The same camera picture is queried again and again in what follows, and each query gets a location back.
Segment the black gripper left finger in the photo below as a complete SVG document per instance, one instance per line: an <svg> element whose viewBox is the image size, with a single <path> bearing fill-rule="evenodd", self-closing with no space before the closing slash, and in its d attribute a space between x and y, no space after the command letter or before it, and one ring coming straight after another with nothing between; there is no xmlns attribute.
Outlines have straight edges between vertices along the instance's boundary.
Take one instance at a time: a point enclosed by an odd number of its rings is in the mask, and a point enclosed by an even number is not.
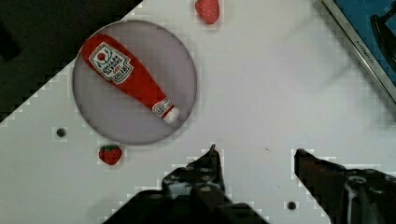
<svg viewBox="0 0 396 224"><path fill-rule="evenodd" d="M162 181L162 190L174 199L190 195L194 186L214 186L225 191L220 154L215 144L203 156L184 167L176 168Z"/></svg>

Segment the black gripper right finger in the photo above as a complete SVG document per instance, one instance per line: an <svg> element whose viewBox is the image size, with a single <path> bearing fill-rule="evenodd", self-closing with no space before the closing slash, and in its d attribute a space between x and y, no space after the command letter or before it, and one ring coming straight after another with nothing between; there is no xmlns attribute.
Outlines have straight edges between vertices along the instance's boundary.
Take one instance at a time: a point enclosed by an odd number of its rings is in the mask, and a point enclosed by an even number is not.
<svg viewBox="0 0 396 224"><path fill-rule="evenodd" d="M304 149L294 155L294 173L331 224L396 224L396 182L375 169L347 169Z"/></svg>

